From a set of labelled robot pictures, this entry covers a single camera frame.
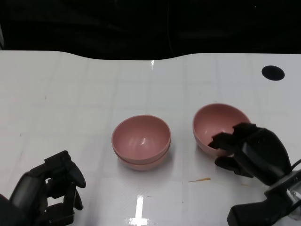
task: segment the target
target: tilted pink bowl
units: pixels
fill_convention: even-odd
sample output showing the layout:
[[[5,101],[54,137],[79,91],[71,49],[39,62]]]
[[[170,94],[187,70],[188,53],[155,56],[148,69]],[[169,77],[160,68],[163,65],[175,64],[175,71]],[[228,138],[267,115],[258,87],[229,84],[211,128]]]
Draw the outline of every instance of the tilted pink bowl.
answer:
[[[146,171],[146,170],[151,170],[151,169],[157,167],[158,165],[160,165],[166,158],[167,154],[168,154],[168,151],[166,151],[165,154],[158,160],[151,162],[149,164],[142,164],[142,165],[129,163],[120,157],[119,157],[119,159],[125,166],[127,166],[133,170]]]
[[[168,151],[170,141],[168,125],[151,115],[124,120],[112,135],[116,155],[132,164],[149,164],[160,159]]]
[[[193,119],[193,135],[200,148],[211,156],[226,156],[221,149],[208,146],[218,133],[233,133],[233,126],[248,122],[248,117],[235,107],[225,104],[211,104],[202,107]]]

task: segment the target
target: bowl rim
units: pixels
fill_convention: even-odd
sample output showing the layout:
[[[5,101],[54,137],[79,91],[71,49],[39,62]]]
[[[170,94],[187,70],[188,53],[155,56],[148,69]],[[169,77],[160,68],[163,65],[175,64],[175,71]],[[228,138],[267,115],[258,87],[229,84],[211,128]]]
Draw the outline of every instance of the bowl rim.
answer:
[[[113,143],[113,137],[114,137],[115,131],[116,131],[117,128],[118,128],[122,123],[124,123],[125,121],[130,120],[130,119],[132,119],[132,118],[142,117],[142,116],[143,116],[143,117],[146,116],[146,117],[150,117],[150,118],[155,118],[155,119],[158,119],[158,120],[162,121],[162,122],[167,126],[167,128],[168,128],[169,139],[168,139],[167,144],[164,146],[164,148],[163,148],[159,153],[154,154],[154,155],[152,155],[152,156],[149,156],[149,157],[147,157],[147,158],[140,158],[140,159],[133,159],[133,160],[135,160],[135,161],[148,160],[148,159],[150,159],[150,158],[155,157],[156,155],[161,154],[165,149],[167,149],[167,151],[168,151],[168,146],[169,146],[169,144],[170,144],[170,142],[171,142],[171,132],[170,132],[170,128],[169,128],[168,124],[167,124],[164,120],[162,120],[161,118],[159,118],[159,117],[156,117],[156,116],[153,116],[153,115],[150,115],[150,114],[140,114],[140,115],[132,116],[132,117],[130,117],[130,118],[127,118],[127,119],[123,120],[121,123],[118,124],[118,126],[116,126],[116,128],[114,129],[114,131],[113,131],[113,133],[112,133],[111,143],[112,143],[112,146],[113,146],[113,150],[114,150],[114,152],[115,152],[116,154],[118,154],[118,155],[117,155],[118,157],[121,157],[122,160],[124,160],[124,158],[126,158],[126,159],[130,159],[130,158],[128,158],[128,157],[126,157],[126,156],[120,154],[120,153],[117,151],[116,147],[114,146],[114,143]]]
[[[167,155],[167,153],[168,153],[168,150],[166,150],[166,152],[165,152],[160,158],[158,158],[157,160],[152,161],[152,162],[150,162],[150,163],[147,163],[147,164],[136,164],[136,163],[131,163],[131,162],[128,162],[128,161],[124,160],[123,158],[121,158],[121,157],[115,152],[115,154],[117,155],[118,159],[120,159],[121,161],[126,162],[127,164],[133,165],[133,166],[145,166],[145,165],[153,164],[153,163],[159,161],[160,159],[164,158],[164,157]]]
[[[223,105],[223,106],[226,106],[226,107],[234,108],[235,110],[237,110],[237,111],[239,111],[240,113],[242,113],[242,114],[246,117],[246,119],[249,121],[249,123],[251,123],[251,120],[249,119],[249,117],[248,117],[245,113],[243,113],[241,110],[239,110],[238,108],[233,107],[233,106],[231,106],[231,105],[223,104],[223,103],[213,103],[213,104],[205,105],[205,106],[201,107],[200,109],[198,109],[198,111],[195,113],[195,115],[194,115],[194,117],[193,117],[193,120],[192,120],[193,135],[194,135],[194,136],[195,136],[202,144],[204,144],[204,145],[206,145],[206,144],[205,144],[205,143],[197,136],[197,133],[196,133],[195,128],[194,128],[194,121],[195,121],[195,119],[196,119],[197,114],[198,114],[200,111],[204,110],[204,108],[206,108],[206,107],[210,107],[210,106],[214,106],[214,105]]]

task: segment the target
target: pink bowl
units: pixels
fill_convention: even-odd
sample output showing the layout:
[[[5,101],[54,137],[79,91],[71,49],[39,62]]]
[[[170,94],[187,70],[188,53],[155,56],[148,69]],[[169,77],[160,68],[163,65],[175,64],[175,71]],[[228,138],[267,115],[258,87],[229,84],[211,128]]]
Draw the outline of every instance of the pink bowl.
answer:
[[[138,115],[124,120],[112,135],[118,157],[132,164],[149,164],[160,159],[171,141],[168,125],[155,116]]]
[[[226,156],[222,149],[208,146],[218,133],[233,133],[233,126],[248,122],[248,117],[235,107],[224,104],[211,104],[202,107],[193,119],[193,135],[199,147],[211,156]]]
[[[153,169],[153,168],[157,167],[158,165],[160,165],[163,162],[163,160],[166,158],[167,154],[168,154],[168,151],[166,151],[165,154],[161,158],[157,159],[156,161],[151,162],[149,164],[142,164],[142,165],[132,164],[132,163],[129,163],[129,162],[123,160],[122,158],[120,158],[120,156],[118,156],[118,157],[125,166],[127,166],[133,170],[146,171],[146,170]]]

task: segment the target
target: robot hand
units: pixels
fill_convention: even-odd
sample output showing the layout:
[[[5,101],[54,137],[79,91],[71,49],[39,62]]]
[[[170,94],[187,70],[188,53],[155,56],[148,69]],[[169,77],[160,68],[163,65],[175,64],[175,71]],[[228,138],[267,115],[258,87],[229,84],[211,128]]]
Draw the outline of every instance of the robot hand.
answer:
[[[74,221],[73,208],[83,209],[76,187],[86,187],[79,168],[67,151],[45,159],[26,172],[7,200],[0,195],[1,226],[65,226]],[[47,198],[64,196],[63,203],[48,206]]]
[[[220,133],[209,144],[228,151],[233,157],[218,157],[215,164],[235,174],[256,177],[269,185],[263,202],[233,206],[227,217],[229,226],[271,226],[290,214],[301,220],[301,170],[293,171],[279,138],[254,124],[241,123],[233,134]]]

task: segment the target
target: table surface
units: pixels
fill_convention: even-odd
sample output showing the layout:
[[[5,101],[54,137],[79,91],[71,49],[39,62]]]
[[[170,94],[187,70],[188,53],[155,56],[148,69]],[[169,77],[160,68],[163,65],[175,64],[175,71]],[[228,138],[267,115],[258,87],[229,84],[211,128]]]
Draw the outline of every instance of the table surface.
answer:
[[[285,78],[264,78],[267,65],[283,69]],[[198,150],[193,115],[206,104],[233,105],[274,131],[295,163],[301,158],[300,65],[301,55],[113,61],[0,51],[0,193],[9,197],[24,172],[68,150],[87,181],[75,226],[227,226],[233,205],[263,201],[267,187],[216,167]],[[170,155],[147,172],[124,167],[111,146],[114,128],[140,114],[162,118],[172,133]],[[191,182],[202,178],[211,180]],[[275,225],[299,223],[286,217]]]

